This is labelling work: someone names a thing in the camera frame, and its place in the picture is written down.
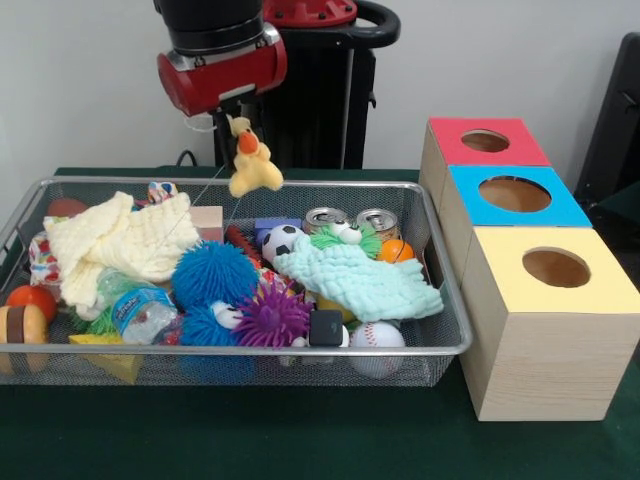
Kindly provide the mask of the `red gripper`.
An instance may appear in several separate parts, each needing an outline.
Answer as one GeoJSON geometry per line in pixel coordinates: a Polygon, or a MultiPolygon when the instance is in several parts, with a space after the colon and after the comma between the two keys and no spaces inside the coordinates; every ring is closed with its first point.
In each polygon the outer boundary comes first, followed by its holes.
{"type": "MultiPolygon", "coordinates": [[[[230,166],[235,137],[224,103],[246,94],[261,94],[279,86],[287,72],[284,41],[278,34],[251,45],[217,55],[189,57],[175,51],[157,57],[158,75],[175,108],[188,117],[213,112],[214,154],[217,166],[230,166]]],[[[242,101],[242,116],[261,138],[261,101],[242,101]]]]}

